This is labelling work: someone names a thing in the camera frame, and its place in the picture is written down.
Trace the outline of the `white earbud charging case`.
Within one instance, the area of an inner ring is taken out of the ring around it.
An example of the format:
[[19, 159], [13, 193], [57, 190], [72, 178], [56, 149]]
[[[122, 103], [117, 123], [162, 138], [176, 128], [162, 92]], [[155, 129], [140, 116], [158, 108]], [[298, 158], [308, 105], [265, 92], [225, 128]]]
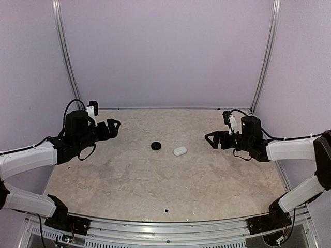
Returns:
[[173, 150], [175, 156], [181, 156], [187, 153], [187, 148], [185, 146], [177, 147]]

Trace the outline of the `black round charging case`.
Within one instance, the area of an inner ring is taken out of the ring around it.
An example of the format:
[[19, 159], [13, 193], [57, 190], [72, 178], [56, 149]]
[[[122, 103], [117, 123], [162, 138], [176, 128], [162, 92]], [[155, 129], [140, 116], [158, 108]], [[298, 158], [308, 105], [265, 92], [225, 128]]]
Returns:
[[151, 149], [152, 150], [160, 150], [162, 147], [160, 142], [152, 142], [151, 143]]

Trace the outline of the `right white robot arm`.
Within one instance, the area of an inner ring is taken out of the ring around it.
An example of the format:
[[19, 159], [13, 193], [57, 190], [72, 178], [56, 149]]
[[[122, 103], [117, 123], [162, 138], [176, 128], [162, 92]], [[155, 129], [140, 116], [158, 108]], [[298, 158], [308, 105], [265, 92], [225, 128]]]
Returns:
[[261, 121], [253, 116], [241, 118], [241, 130], [236, 131], [233, 115], [226, 114], [224, 123], [227, 131], [215, 131], [205, 135], [213, 149], [232, 149], [233, 152], [245, 151], [252, 159], [259, 162], [279, 160], [310, 160], [316, 164], [313, 176], [284, 194], [275, 203], [275, 210], [266, 215], [264, 224], [269, 229], [276, 229], [284, 222], [284, 213], [293, 211], [330, 190], [330, 131], [302, 138], [264, 139]]

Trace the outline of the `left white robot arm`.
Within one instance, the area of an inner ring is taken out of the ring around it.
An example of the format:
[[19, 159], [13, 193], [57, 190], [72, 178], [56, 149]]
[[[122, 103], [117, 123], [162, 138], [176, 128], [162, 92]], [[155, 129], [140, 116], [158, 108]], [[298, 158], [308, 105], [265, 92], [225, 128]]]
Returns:
[[30, 212], [51, 218], [60, 229], [72, 225], [67, 207], [55, 196], [45, 196], [19, 189], [7, 179], [39, 167], [61, 165], [77, 157], [96, 143], [116, 138], [121, 123], [115, 119], [97, 122], [94, 110], [73, 111], [65, 116], [59, 136], [48, 137], [37, 145], [1, 153], [1, 208]]

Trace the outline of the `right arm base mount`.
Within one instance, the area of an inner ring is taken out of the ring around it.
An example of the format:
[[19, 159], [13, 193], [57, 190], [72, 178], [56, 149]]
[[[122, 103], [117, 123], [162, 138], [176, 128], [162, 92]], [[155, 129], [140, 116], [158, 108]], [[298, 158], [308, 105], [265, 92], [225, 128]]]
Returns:
[[250, 234], [255, 235], [290, 226], [292, 220], [288, 214], [280, 218], [272, 218], [269, 214], [266, 214], [249, 218], [247, 224]]

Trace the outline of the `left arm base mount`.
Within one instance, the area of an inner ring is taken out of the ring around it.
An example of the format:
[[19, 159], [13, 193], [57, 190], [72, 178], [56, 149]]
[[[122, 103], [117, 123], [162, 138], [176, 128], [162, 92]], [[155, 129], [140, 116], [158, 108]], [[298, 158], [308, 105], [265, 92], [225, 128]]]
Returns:
[[45, 220], [45, 225], [48, 227], [84, 236], [87, 235], [90, 223], [91, 221], [87, 218], [73, 215], [66, 215], [58, 220], [55, 218], [46, 218]]

